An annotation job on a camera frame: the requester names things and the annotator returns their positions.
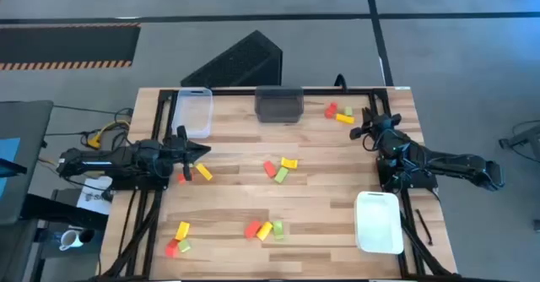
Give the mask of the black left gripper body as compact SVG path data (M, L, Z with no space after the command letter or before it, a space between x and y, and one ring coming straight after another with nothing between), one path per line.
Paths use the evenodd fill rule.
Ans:
M184 152L184 137L171 135L163 141L165 151L165 159L170 168L170 172L174 171L174 165L182 162Z

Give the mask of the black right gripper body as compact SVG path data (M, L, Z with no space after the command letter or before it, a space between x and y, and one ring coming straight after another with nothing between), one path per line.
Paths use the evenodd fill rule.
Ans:
M394 130L402 120L400 114L388 116L387 114L376 115L371 124L365 124L368 129L367 135L373 140L377 140L384 132Z

